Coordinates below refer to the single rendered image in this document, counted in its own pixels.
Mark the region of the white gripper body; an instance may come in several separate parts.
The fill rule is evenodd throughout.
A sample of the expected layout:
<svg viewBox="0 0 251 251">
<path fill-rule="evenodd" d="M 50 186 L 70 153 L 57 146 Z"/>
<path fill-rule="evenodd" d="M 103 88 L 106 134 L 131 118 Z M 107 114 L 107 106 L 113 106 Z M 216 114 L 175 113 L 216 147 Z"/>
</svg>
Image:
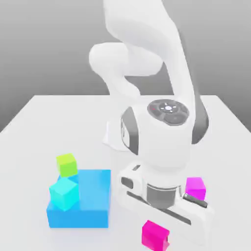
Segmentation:
<svg viewBox="0 0 251 251">
<path fill-rule="evenodd" d="M 150 220 L 195 245 L 209 245 L 214 210 L 184 199 L 178 189 L 175 203 L 168 209 L 154 208 L 140 196 L 123 189 L 118 191 L 118 202 L 140 218 Z"/>
</svg>

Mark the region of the small magenta cube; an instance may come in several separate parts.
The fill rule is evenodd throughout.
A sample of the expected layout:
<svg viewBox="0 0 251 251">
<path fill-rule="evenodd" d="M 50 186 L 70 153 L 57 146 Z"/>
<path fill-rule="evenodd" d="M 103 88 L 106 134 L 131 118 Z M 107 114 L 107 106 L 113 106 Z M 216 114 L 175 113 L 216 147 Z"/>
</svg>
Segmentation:
<svg viewBox="0 0 251 251">
<path fill-rule="evenodd" d="M 203 201 L 206 195 L 206 187 L 201 177 L 188 177 L 186 179 L 185 193 Z"/>
</svg>

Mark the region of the small pink cube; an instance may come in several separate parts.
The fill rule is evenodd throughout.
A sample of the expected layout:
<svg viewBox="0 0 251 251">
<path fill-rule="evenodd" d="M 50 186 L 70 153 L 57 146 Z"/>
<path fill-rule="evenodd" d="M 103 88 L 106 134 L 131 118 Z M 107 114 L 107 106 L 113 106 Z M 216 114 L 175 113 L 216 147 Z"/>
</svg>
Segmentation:
<svg viewBox="0 0 251 251">
<path fill-rule="evenodd" d="M 142 245 L 152 251 L 166 251 L 170 231 L 147 220 L 142 227 Z"/>
</svg>

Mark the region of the small cyan cube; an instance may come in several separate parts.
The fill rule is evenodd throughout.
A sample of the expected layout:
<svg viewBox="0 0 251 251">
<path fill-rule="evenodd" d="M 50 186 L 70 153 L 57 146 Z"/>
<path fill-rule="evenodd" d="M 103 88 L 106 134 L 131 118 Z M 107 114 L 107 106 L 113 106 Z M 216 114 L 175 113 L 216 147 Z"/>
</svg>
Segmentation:
<svg viewBox="0 0 251 251">
<path fill-rule="evenodd" d="M 79 185 L 66 177 L 50 186 L 49 191 L 52 204 L 62 211 L 68 211 L 80 200 Z"/>
</svg>

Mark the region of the small lime green cube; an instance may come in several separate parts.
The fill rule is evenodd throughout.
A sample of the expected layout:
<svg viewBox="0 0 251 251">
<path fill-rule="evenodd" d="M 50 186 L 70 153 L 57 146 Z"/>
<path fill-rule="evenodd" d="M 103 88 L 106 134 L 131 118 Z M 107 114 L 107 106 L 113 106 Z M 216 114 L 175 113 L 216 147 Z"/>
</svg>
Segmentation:
<svg viewBox="0 0 251 251">
<path fill-rule="evenodd" d="M 77 174 L 77 163 L 72 153 L 57 156 L 56 163 L 61 177 L 70 177 Z"/>
</svg>

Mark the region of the large blue box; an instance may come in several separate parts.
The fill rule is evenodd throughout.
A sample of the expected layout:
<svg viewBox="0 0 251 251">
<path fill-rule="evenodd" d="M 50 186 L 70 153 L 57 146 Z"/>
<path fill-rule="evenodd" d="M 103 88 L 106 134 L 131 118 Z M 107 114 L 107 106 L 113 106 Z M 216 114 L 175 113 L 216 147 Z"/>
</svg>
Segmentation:
<svg viewBox="0 0 251 251">
<path fill-rule="evenodd" d="M 47 206 L 51 228 L 108 228 L 111 195 L 110 170 L 79 170 L 66 178 L 79 188 L 79 201 L 63 211 L 52 202 Z"/>
</svg>

